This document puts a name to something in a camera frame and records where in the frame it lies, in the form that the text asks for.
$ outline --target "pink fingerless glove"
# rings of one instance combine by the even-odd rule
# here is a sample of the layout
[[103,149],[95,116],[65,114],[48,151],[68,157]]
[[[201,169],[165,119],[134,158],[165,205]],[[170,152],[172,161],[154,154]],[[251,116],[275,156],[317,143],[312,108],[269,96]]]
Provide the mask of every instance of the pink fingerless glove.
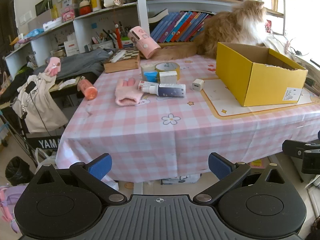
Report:
[[44,70],[47,76],[53,77],[61,70],[61,63],[58,57],[51,57],[48,66]]
[[116,87],[116,104],[119,106],[130,106],[139,103],[143,92],[138,90],[139,81],[129,78],[128,81],[119,79]]

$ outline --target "floor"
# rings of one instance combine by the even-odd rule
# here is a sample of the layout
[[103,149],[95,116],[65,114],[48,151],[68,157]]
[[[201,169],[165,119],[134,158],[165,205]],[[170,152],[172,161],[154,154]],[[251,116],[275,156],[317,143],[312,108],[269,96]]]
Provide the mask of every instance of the floor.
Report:
[[[10,159],[15,156],[20,156],[23,160],[28,162],[30,164],[31,171],[35,171],[36,169],[33,162],[26,156],[13,137],[9,138],[8,144],[8,147],[0,152],[0,185],[6,185],[8,183],[4,174],[5,167]],[[304,188],[306,183],[300,182],[299,175],[293,166],[291,159],[283,154],[277,154],[276,157],[279,161],[278,164],[282,167],[287,177],[292,181],[306,204],[307,218],[299,233],[299,236],[304,239],[309,233],[310,225],[315,220],[307,190]],[[146,195],[189,194],[192,199],[195,194],[201,192],[217,181],[217,177],[210,172],[204,173],[195,184],[161,185],[160,181],[153,181],[150,183],[144,183],[143,193]],[[119,182],[120,191],[127,197],[130,197],[133,190],[126,189],[124,184],[125,182]],[[17,240],[21,236],[21,234],[14,233],[9,224],[4,222],[2,219],[0,219],[0,235],[1,240]]]

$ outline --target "tape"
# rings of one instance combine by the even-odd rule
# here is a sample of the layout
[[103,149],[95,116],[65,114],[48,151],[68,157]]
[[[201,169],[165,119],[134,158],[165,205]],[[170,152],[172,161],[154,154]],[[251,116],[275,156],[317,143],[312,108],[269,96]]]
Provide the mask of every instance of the tape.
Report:
[[180,79],[180,66],[175,62],[164,62],[156,65],[156,71],[164,72],[164,71],[176,71],[177,78]]

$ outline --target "black trash can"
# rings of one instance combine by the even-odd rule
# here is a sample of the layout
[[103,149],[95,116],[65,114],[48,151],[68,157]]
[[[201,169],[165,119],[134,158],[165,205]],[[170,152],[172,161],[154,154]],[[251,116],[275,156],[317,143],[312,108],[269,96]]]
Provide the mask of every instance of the black trash can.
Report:
[[5,177],[12,186],[29,183],[33,176],[34,174],[30,171],[29,164],[18,156],[13,157],[5,169]]

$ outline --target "metal screw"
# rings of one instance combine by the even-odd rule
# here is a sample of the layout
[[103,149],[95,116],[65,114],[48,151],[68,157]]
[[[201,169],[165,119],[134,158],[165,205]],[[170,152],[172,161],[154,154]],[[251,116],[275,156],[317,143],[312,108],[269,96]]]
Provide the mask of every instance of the metal screw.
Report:
[[120,194],[112,194],[109,197],[109,200],[112,202],[120,202],[124,200],[124,196],[120,195]]
[[198,196],[196,196],[196,199],[201,202],[208,202],[212,200],[212,197],[208,194],[199,194]]

